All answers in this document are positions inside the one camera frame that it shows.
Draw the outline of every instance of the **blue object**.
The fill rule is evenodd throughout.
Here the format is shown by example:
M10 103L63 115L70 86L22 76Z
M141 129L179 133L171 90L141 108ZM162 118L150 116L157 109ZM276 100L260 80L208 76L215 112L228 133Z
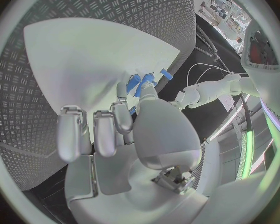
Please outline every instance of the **blue object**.
M127 93L131 91L139 82L141 81L141 77L138 74L135 74L127 83Z
M133 115L136 112L136 106L133 106L132 108L130 108L130 115Z
M161 73L170 81L173 79L173 75L171 75L168 71L166 71L165 69L161 70Z
M146 81L153 82L153 80L154 80L154 75L153 75L152 73L146 74L146 75L143 77L142 81L139 83L139 85L138 85L138 87L137 87L137 89L136 89L136 92L135 92L134 96L135 96L135 97L140 97L142 85L144 84L144 82L146 82Z

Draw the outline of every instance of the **robotic hand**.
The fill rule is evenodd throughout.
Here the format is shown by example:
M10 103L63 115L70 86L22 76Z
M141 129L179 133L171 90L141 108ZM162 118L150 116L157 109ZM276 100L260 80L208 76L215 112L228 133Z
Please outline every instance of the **robotic hand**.
M186 106L195 108L214 101L221 95L235 96L241 92L259 97L250 77L228 74L219 81L205 81L184 88L183 91L178 92L175 101L171 103L181 110Z

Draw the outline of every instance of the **white cable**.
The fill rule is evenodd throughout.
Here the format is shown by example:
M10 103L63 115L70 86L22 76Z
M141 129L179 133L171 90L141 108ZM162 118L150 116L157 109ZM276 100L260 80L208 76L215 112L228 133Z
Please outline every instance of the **white cable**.
M217 69L221 70L221 71L225 71L225 72L228 72L228 73L234 73L234 74L240 74L240 75L246 75L247 73L241 73L241 72L231 72L231 71L227 71L227 70L224 70L218 66L214 66L214 65L209 65L209 64L205 64L205 63L196 63L194 64L193 66L190 67L189 71L188 71L188 74L187 74L187 87L189 86L189 74L190 74L190 71L191 69L196 66L196 65L206 65L206 66L211 66L211 67L216 67Z
M201 76L199 76L199 78L197 79L197 81L196 81L196 83L195 84L197 84L198 83L198 81L200 80L200 78L204 75L204 73L206 73L208 70L210 70L210 69L216 69L215 67L211 67L211 68L208 68L207 70L205 70L202 74L201 74Z

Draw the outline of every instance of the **diamond plate metal wall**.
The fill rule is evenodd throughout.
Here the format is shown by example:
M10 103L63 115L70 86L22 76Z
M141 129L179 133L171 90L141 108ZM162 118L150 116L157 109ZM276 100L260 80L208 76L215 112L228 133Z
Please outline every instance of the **diamond plate metal wall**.
M195 47L193 0L39 0L11 34L0 59L0 152L22 190L31 189L65 164L56 150L57 115L32 73L23 38L29 24L61 17L117 22L147 32L181 51L174 74ZM157 89L162 89L161 80Z

